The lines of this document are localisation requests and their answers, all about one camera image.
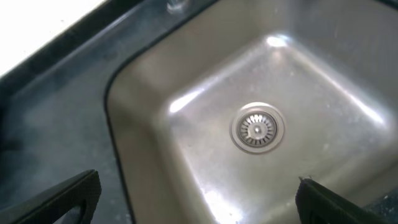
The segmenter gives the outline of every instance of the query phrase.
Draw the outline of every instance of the drain slot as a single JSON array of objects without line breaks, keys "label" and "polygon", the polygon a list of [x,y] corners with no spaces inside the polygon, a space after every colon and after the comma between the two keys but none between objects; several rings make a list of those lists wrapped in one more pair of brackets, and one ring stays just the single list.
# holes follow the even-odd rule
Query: drain slot
[{"label": "drain slot", "polygon": [[262,153],[276,147],[282,140],[284,123],[280,112],[266,103],[250,103],[236,114],[231,125],[235,144],[252,153]]}]

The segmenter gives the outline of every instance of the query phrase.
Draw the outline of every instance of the sink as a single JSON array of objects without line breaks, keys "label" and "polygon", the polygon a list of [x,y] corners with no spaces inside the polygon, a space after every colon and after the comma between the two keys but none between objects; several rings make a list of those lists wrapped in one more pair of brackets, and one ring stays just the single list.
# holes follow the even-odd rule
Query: sink
[{"label": "sink", "polygon": [[224,0],[134,58],[106,109],[136,221],[300,223],[299,177],[359,206],[398,187],[397,22]]}]

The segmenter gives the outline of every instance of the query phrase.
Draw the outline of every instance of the drain strainer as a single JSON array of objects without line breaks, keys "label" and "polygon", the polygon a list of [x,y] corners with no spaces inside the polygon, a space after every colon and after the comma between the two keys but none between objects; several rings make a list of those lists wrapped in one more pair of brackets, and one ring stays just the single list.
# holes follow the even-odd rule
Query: drain strainer
[{"label": "drain strainer", "polygon": [[250,103],[236,114],[231,135],[235,144],[247,152],[267,152],[282,140],[284,122],[280,112],[273,106]]}]

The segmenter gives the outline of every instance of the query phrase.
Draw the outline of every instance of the black object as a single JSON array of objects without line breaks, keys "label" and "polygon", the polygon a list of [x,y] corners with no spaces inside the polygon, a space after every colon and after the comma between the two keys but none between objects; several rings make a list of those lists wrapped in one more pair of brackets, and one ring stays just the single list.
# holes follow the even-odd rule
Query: black object
[{"label": "black object", "polygon": [[28,201],[0,212],[2,224],[49,224],[63,215],[63,224],[86,224],[101,195],[98,172],[87,170]]},{"label": "black object", "polygon": [[312,179],[300,179],[296,205],[302,224],[386,224]]}]

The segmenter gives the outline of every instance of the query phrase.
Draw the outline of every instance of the countertop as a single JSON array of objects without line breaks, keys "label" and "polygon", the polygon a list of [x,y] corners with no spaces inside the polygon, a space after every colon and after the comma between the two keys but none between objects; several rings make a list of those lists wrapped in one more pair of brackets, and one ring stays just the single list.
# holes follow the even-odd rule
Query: countertop
[{"label": "countertop", "polygon": [[[126,62],[212,2],[196,0],[187,12],[170,14],[165,0],[142,1],[64,57],[55,55],[53,64],[25,63],[0,80],[0,210],[95,169],[103,191],[93,223],[134,222],[108,128],[107,87]],[[368,209],[396,222],[397,195],[391,192]]]}]

